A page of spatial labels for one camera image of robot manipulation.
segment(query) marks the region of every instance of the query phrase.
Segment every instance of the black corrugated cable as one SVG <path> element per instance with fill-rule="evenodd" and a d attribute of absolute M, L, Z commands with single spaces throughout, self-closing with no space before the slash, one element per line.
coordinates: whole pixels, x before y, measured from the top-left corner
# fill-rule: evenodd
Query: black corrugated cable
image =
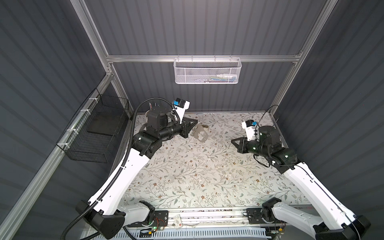
<path fill-rule="evenodd" d="M 125 166 L 125 163 L 127 162 L 128 160 L 128 156 L 129 156 L 129 152 L 131 151 L 131 148 L 132 148 L 132 144 L 133 144 L 133 135 L 134 135 L 134 130 L 135 130 L 135 123 L 136 123 L 136 116 L 137 116 L 137 113 L 139 112 L 139 108 L 141 107 L 141 105 L 143 105 L 145 102 L 147 101 L 150 101 L 150 100 L 154 100 L 154 99 L 159 99 L 159 100 L 163 100 L 165 101 L 169 106 L 171 106 L 172 108 L 172 112 L 176 115 L 176 118 L 177 118 L 177 123 L 179 124 L 180 123 L 180 117 L 178 115 L 178 113 L 176 112 L 176 109 L 174 108 L 173 104 L 170 103 L 169 101 L 165 100 L 164 98 L 148 98 L 144 101 L 142 101 L 138 106 L 137 108 L 135 109 L 135 112 L 133 113 L 133 116 L 132 116 L 132 125 L 131 125 L 131 132 L 129 134 L 129 141 L 128 141 L 128 146 L 127 146 L 127 152 L 125 154 L 125 157 L 118 169 L 118 171 L 116 172 L 115 176 L 113 176 L 112 180 L 110 181 L 110 183 L 108 184 L 108 186 L 104 189 L 104 191 L 100 194 L 100 196 L 97 198 L 96 201 L 94 201 L 89 207 L 86 208 L 86 210 L 80 214 L 79 216 L 77 216 L 77 218 L 75 218 L 63 231 L 63 233 L 61 234 L 61 237 L 60 237 L 60 240 L 65 240 L 65 236 L 68 234 L 68 232 L 71 230 L 71 228 L 78 222 L 80 221 L 80 219 L 82 219 L 85 215 L 87 215 L 95 206 L 96 204 L 99 203 L 99 201 L 102 200 L 102 198 L 107 194 L 108 190 L 112 187 L 112 185 L 115 183 L 116 179 L 119 177 L 123 167 Z"/>

